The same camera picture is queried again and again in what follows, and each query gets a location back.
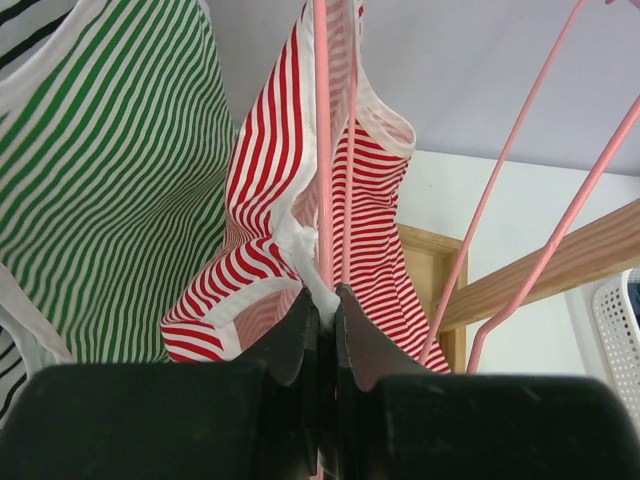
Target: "pink hanger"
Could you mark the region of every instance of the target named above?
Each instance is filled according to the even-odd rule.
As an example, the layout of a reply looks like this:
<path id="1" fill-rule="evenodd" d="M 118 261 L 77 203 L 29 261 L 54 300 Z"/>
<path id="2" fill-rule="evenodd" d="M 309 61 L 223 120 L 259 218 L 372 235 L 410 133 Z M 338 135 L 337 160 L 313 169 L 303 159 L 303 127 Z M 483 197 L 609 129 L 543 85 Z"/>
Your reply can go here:
<path id="1" fill-rule="evenodd" d="M 464 264 L 464 260 L 467 256 L 467 252 L 469 251 L 471 240 L 473 239 L 473 235 L 476 232 L 476 228 L 478 227 L 478 223 L 480 222 L 480 217 L 482 217 L 482 212 L 484 212 L 484 208 L 487 205 L 487 201 L 489 200 L 489 195 L 491 194 L 491 190 L 493 189 L 493 186 L 496 183 L 498 174 L 500 173 L 500 169 L 502 168 L 502 165 L 504 164 L 507 158 L 507 155 L 511 150 L 511 146 L 513 145 L 516 135 L 518 134 L 518 131 L 522 126 L 522 122 L 524 121 L 525 116 L 529 112 L 529 108 L 533 103 L 533 99 L 535 98 L 536 94 L 538 93 L 538 90 L 540 89 L 540 85 L 542 84 L 544 77 L 549 72 L 549 69 L 551 68 L 551 64 L 553 63 L 553 60 L 555 59 L 558 53 L 558 50 L 560 49 L 560 46 L 564 42 L 564 39 L 567 36 L 569 29 L 571 28 L 571 25 L 575 21 L 575 18 L 578 15 L 578 12 L 584 5 L 584 2 L 585 0 L 579 0 L 576 6 L 573 8 L 571 15 L 569 15 L 569 18 L 567 19 L 564 27 L 562 28 L 562 31 L 560 32 L 560 35 L 558 36 L 556 43 L 551 49 L 551 53 L 549 53 L 547 60 L 544 62 L 544 65 L 542 66 L 542 70 L 540 70 L 540 73 L 538 74 L 538 78 L 536 78 L 536 81 L 533 84 L 533 87 L 531 87 L 531 91 L 529 92 L 529 95 L 527 96 L 527 99 L 524 102 L 524 105 L 522 106 L 522 110 L 520 110 L 520 114 L 516 119 L 516 123 L 514 124 L 513 129 L 511 130 L 511 133 L 507 138 L 507 142 L 505 143 L 504 148 L 502 149 L 502 152 L 500 153 L 498 162 L 496 163 L 496 166 L 493 168 L 493 172 L 491 173 L 491 177 L 487 182 L 487 186 L 485 187 L 484 192 L 482 193 L 482 197 L 480 198 L 478 207 L 476 208 L 476 211 L 473 214 L 473 219 L 471 220 L 471 224 L 469 225 L 469 230 L 467 230 L 467 234 L 465 235 L 464 241 L 462 242 L 460 253 L 458 253 L 456 262 L 453 266 L 453 269 L 451 270 L 451 274 L 449 275 L 449 278 L 447 279 L 447 283 L 444 287 L 444 291 L 442 292 L 442 298 L 440 299 L 440 304 L 438 305 L 435 317 L 431 322 L 431 326 L 430 326 L 431 328 L 429 330 L 429 334 L 427 335 L 427 339 L 424 343 L 424 347 L 422 348 L 422 352 L 420 352 L 420 363 L 424 363 L 427 360 L 427 357 L 429 356 L 429 352 L 431 351 L 431 346 L 433 345 L 433 342 L 438 333 L 438 328 L 440 328 L 440 323 L 442 322 L 444 311 L 447 308 L 449 299 L 451 298 L 451 293 L 453 292 L 456 282 L 458 281 L 458 276 L 460 275 L 460 270 L 462 269 L 462 265 Z"/>
<path id="2" fill-rule="evenodd" d="M 318 256 L 320 276 L 333 290 L 333 226 L 331 200 L 331 117 L 329 51 L 325 0 L 313 0 L 318 149 Z"/>
<path id="3" fill-rule="evenodd" d="M 589 194 L 598 183 L 598 179 L 602 176 L 605 168 L 613 158 L 613 156 L 618 151 L 620 144 L 625 139 L 629 130 L 633 126 L 634 122 L 640 115 L 640 96 L 633 103 L 625 117 L 622 119 L 620 126 L 618 126 L 617 130 L 609 140 L 609 143 L 605 147 L 605 149 L 600 154 L 598 161 L 595 163 L 589 175 L 585 179 L 584 183 L 578 190 L 578 193 L 574 197 L 569 205 L 569 208 L 563 215 L 560 223 L 554 230 L 551 238 L 544 247 L 544 250 L 540 254 L 540 258 L 536 262 L 535 266 L 531 270 L 529 276 L 525 279 L 518 293 L 511 299 L 509 304 L 503 308 L 500 312 L 494 315 L 489 321 L 487 321 L 476 334 L 476 337 L 473 340 L 473 347 L 471 348 L 471 356 L 469 358 L 469 365 L 467 366 L 467 373 L 475 373 L 478 370 L 478 363 L 480 361 L 480 354 L 482 353 L 482 345 L 484 344 L 484 340 L 491 330 L 496 328 L 502 322 L 504 322 L 509 316 L 516 311 L 516 309 L 522 304 L 526 296 L 529 294 L 529 291 L 535 285 L 538 277 L 547 266 L 547 263 L 553 256 L 553 253 L 560 245 L 562 241 L 562 237 L 567 232 L 573 220 L 576 218 L 580 209 L 584 205 L 584 202 L 589 198 Z"/>
<path id="4" fill-rule="evenodd" d="M 358 64 L 356 42 L 351 54 L 351 91 L 349 93 L 349 123 L 347 126 L 347 179 L 344 196 L 344 231 L 342 236 L 342 283 L 351 282 L 351 208 L 353 199 L 353 153 L 355 149 L 356 103 L 358 100 Z"/>

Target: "green and white stripes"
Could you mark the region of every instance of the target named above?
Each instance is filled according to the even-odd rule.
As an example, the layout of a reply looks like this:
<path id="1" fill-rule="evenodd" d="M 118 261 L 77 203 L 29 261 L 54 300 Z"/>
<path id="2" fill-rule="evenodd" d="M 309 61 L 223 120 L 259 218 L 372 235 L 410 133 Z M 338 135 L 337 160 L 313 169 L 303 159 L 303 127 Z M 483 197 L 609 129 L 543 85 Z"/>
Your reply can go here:
<path id="1" fill-rule="evenodd" d="M 0 261 L 78 360 L 163 360 L 160 319 L 224 230 L 213 32 L 195 0 L 119 0 L 75 36 L 0 104 Z"/>

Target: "striped fabric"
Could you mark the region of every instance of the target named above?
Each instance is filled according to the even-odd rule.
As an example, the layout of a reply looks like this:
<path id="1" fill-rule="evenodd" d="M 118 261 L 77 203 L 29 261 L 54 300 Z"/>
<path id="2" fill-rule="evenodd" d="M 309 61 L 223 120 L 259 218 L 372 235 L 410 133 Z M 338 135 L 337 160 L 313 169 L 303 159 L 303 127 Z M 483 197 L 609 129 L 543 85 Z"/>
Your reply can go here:
<path id="1" fill-rule="evenodd" d="M 79 361 L 168 360 L 160 320 L 222 244 L 233 136 L 196 0 L 80 0 L 0 83 L 2 307 Z"/>
<path id="2" fill-rule="evenodd" d="M 0 316 L 6 314 L 0 308 Z M 27 381 L 25 363 L 9 332 L 0 328 L 0 424 Z"/>
<path id="3" fill-rule="evenodd" d="M 327 14 L 334 264 L 339 281 L 351 41 L 359 41 L 362 6 L 353 0 L 329 0 Z M 309 4 L 240 131 L 227 175 L 224 247 L 162 323 L 175 360 L 234 358 L 282 318 L 300 290 L 296 241 L 305 245 L 309 258 L 315 254 L 312 26 Z M 352 288 L 371 320 L 417 359 L 429 327 L 407 275 L 394 223 L 397 188 L 415 134 L 375 96 L 362 70 L 357 120 Z M 434 345 L 426 365 L 448 371 L 439 346 Z"/>
<path id="4" fill-rule="evenodd" d="M 0 80 L 24 64 L 77 0 L 0 0 Z"/>

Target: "white plastic basket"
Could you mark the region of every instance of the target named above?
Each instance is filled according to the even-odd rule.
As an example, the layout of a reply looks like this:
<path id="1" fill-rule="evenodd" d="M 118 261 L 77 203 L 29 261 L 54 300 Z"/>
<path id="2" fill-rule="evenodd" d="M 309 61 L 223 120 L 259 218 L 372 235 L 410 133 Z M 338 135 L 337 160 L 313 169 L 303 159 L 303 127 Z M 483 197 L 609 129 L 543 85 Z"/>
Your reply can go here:
<path id="1" fill-rule="evenodd" d="M 593 313 L 618 395 L 640 434 L 640 328 L 627 284 L 640 283 L 640 268 L 607 280 L 593 297 Z"/>

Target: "wooden rail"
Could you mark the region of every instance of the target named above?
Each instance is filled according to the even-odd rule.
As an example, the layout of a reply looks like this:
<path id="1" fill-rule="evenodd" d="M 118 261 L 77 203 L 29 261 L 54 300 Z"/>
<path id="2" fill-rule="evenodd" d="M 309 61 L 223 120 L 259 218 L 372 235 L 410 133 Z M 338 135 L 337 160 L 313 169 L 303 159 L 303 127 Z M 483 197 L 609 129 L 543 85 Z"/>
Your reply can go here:
<path id="1" fill-rule="evenodd" d="M 507 305 L 541 250 L 453 293 L 442 319 L 448 331 L 488 318 Z M 568 234 L 524 304 L 640 266 L 640 199 Z"/>

